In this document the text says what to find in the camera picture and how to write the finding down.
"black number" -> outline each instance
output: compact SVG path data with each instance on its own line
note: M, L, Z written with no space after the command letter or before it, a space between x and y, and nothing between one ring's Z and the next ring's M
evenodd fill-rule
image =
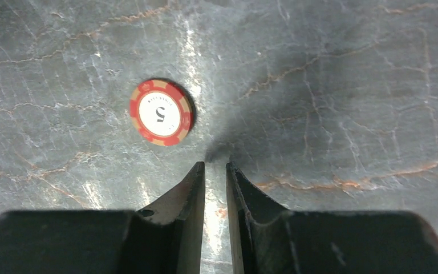
M158 107L157 108L157 110L155 111L155 113L157 114L157 116L159 117L158 119L157 119L157 122L163 122L164 121L164 118L165 118L165 115L163 115L162 113L160 113L159 112L159 109L161 109L161 110L165 110L163 107Z

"red poker chip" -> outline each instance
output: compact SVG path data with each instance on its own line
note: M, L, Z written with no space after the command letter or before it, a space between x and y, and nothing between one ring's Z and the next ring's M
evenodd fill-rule
M160 79L139 84L130 97L130 116L148 141L160 146L180 143L192 126L192 108L185 93Z

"white center of chip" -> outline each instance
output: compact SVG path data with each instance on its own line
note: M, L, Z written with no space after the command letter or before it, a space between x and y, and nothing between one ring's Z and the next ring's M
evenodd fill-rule
M142 98L139 116L143 125L159 136L172 135L180 125L179 107L170 96L160 92L152 92Z

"casino chip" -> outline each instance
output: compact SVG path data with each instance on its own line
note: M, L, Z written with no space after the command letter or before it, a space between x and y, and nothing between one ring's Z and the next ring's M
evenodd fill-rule
M136 87L130 98L130 116L135 128L154 144L173 146L192 126L192 108L180 88L159 79Z

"gray marble surface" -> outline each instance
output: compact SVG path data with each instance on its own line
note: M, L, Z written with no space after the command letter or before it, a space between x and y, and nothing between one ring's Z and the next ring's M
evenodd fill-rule
M174 147L128 115L151 77L196 104ZM141 208L206 160L201 270L230 273L229 158L291 209L438 233L438 1L0 0L0 213Z

